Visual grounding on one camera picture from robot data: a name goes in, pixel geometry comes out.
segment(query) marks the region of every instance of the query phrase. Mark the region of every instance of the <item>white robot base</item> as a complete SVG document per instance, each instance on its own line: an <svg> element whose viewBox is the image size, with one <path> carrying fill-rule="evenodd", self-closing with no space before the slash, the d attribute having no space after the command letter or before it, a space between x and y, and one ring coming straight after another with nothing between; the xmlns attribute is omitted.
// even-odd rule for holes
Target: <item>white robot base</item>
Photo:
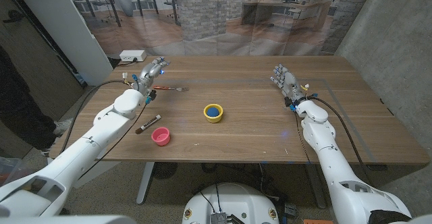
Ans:
<svg viewBox="0 0 432 224"><path fill-rule="evenodd" d="M201 193L197 193L187 203L182 224L225 224L228 221L238 224L279 223L274 204L250 186L221 183L217 184L217 188L212 185Z"/></svg>

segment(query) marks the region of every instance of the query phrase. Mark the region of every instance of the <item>white box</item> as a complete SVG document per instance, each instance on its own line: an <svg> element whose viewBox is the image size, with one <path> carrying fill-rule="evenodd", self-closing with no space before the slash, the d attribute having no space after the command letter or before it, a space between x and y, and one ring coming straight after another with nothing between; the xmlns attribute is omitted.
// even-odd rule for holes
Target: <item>white box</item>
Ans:
<svg viewBox="0 0 432 224"><path fill-rule="evenodd" d="M133 51L123 51L120 53L120 59L123 62L133 62L135 61L144 61L147 57L146 51L144 50L133 50Z"/></svg>

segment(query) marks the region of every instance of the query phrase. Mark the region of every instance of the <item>marker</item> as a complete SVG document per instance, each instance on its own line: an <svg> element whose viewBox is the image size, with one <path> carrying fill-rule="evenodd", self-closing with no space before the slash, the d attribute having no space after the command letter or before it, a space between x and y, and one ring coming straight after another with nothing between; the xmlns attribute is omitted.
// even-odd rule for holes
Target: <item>marker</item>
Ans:
<svg viewBox="0 0 432 224"><path fill-rule="evenodd" d="M160 115L156 115L156 117L150 119L149 122L145 123L144 125L142 125L138 129L136 129L135 133L136 134L141 134L145 129L147 129L148 127L150 127L150 125L153 125L156 121L158 121L160 119L161 119L161 116Z"/></svg>

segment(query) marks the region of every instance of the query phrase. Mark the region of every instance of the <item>white robotic arm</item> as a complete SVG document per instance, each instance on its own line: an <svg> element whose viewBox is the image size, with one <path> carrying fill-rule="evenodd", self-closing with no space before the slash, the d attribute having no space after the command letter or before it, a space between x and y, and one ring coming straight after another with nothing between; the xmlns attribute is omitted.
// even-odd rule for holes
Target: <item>white robotic arm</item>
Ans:
<svg viewBox="0 0 432 224"><path fill-rule="evenodd" d="M359 179L351 169L338 145L335 129L328 122L327 112L303 95L294 75L282 65L275 67L271 78L282 89L302 120L303 136L318 155L331 203L339 224L366 224L383 210L411 218L404 203L393 194L378 190Z"/></svg>
<svg viewBox="0 0 432 224"><path fill-rule="evenodd" d="M148 104L153 79L169 62L155 59L115 102L94 119L93 127L45 168L0 188L0 217L50 217L58 215L73 184L93 164L99 153L132 127L136 110Z"/></svg>

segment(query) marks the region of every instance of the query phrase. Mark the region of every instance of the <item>person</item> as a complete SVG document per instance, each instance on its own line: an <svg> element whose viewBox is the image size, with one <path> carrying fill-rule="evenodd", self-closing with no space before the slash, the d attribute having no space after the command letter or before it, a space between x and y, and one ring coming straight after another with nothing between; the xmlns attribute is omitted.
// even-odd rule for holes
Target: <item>person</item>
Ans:
<svg viewBox="0 0 432 224"><path fill-rule="evenodd" d="M0 45L0 121L15 135L48 156L56 139L71 120L53 121L44 115L30 95L26 81Z"/></svg>

